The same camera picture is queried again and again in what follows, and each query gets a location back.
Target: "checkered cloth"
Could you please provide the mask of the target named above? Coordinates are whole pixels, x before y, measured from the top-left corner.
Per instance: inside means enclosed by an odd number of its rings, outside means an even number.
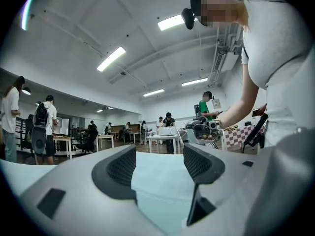
[[[224,136],[226,140],[226,147],[231,147],[235,145],[242,145],[247,138],[247,136],[252,132],[255,125],[244,126],[235,130],[225,131]],[[265,131],[265,127],[263,126],[260,129],[260,132],[263,133]]]

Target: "wooden floor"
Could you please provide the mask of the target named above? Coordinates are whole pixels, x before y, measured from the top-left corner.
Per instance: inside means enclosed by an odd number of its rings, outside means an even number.
[[[120,146],[123,146],[124,143],[123,142],[118,142],[118,141],[114,141],[114,147],[120,147]],[[216,143],[216,145],[218,146],[218,149],[221,149],[221,143],[218,142]],[[111,148],[111,141],[106,141],[106,140],[103,140],[103,149],[105,148]],[[242,150],[240,149],[239,146],[235,146],[235,147],[230,147],[228,148],[229,151],[232,151],[232,152],[236,152],[236,153],[241,153]],[[149,144],[147,145],[141,145],[139,142],[136,142],[136,151],[138,152],[144,152],[144,153],[150,153],[150,150],[149,150]],[[157,153],[158,152],[158,146],[156,144],[152,144],[152,152],[153,153]],[[160,154],[166,154],[166,143],[164,142],[162,145],[159,145],[159,153]],[[255,148],[252,148],[252,147],[246,147],[245,150],[244,150],[244,153],[245,154],[257,154],[257,147]],[[22,153],[22,152],[19,152],[18,151],[18,163],[22,163],[22,164],[35,164],[35,161],[32,157],[29,157],[27,159],[25,159],[26,156],[28,156],[29,153]],[[67,157],[65,156],[56,156],[54,157],[54,163],[56,165],[66,161],[66,160],[69,160]]]

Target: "black pants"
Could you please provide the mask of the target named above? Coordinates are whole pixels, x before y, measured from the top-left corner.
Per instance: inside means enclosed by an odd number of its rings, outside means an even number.
[[[129,132],[126,132],[126,133],[125,133],[125,143],[131,143],[131,140],[130,140],[130,133],[129,133]]]
[[[167,154],[174,153],[173,140],[166,140],[166,151],[167,151]]]

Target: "office chair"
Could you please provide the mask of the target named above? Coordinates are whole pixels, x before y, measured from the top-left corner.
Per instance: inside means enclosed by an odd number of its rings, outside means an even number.
[[[30,142],[27,141],[27,135],[32,132],[34,124],[33,124],[33,117],[34,115],[29,115],[29,117],[25,120],[25,136],[24,140],[21,142],[22,148],[28,148],[31,150],[31,154],[27,155],[23,158],[23,161],[25,161],[27,158],[32,157],[35,160],[35,154],[33,152],[33,147]]]

